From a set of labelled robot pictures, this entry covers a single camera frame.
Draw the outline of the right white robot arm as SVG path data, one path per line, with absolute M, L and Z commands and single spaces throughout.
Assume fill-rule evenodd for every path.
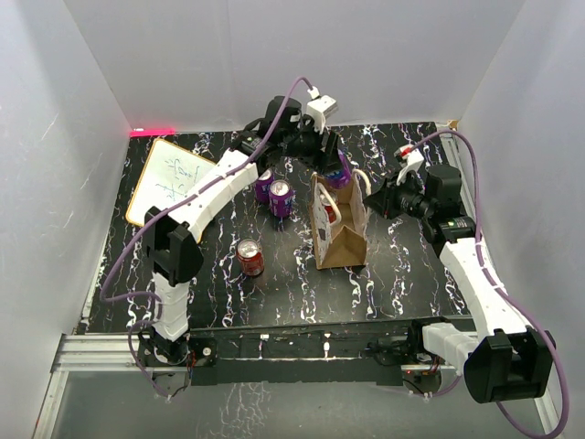
M 394 172 L 365 205 L 385 219 L 406 214 L 455 280 L 476 329 L 468 337 L 443 317 L 422 319 L 409 331 L 409 355 L 420 363 L 438 356 L 464 378 L 479 403 L 541 397 L 552 356 L 544 338 L 496 291 L 495 276 L 477 258 L 476 225 L 463 212 L 462 176 L 449 165 L 431 166 L 425 182 Z

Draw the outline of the brown canvas tote bag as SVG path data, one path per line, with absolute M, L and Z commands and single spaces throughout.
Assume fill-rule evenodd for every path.
M 335 214 L 339 223 L 332 226 L 319 199 L 336 193 Z M 363 200 L 371 194 L 371 183 L 365 172 L 354 169 L 350 183 L 341 189 L 329 187 L 322 177 L 312 174 L 309 218 L 311 220 L 314 258 L 319 270 L 364 266 L 367 258 L 367 224 L 371 210 Z

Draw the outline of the purple Fanta can front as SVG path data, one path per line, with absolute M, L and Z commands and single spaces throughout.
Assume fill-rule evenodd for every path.
M 324 175 L 326 183 L 334 189 L 346 187 L 351 180 L 351 169 L 347 162 L 346 155 L 342 151 L 339 151 L 338 156 L 342 167 Z

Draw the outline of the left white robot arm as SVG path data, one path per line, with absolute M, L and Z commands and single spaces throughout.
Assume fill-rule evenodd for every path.
M 232 199 L 284 157 L 321 175 L 342 169 L 337 135 L 324 132 L 326 118 L 336 108 L 328 95 L 315 94 L 306 105 L 274 97 L 266 113 L 238 133 L 177 208 L 147 211 L 142 233 L 154 280 L 155 318 L 146 344 L 151 354 L 170 365 L 186 359 L 189 285 L 204 261 L 198 243 Z

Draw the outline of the red cola can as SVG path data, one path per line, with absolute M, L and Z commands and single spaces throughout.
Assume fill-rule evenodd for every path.
M 335 206 L 337 206 L 338 198 L 336 193 L 329 193 L 327 196 L 325 193 L 321 192 L 319 195 L 319 199 L 321 200 L 322 205 L 327 213 L 329 223 L 334 226 L 339 223 L 340 219 L 335 214 Z
M 239 243 L 237 258 L 240 262 L 241 270 L 247 276 L 258 276 L 264 270 L 261 245 L 253 239 L 245 239 Z

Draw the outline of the red cola can front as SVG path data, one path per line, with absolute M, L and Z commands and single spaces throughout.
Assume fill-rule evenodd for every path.
M 240 262 L 241 270 L 247 276 L 258 276 L 264 270 L 261 245 L 253 239 L 245 239 L 239 243 L 237 258 Z

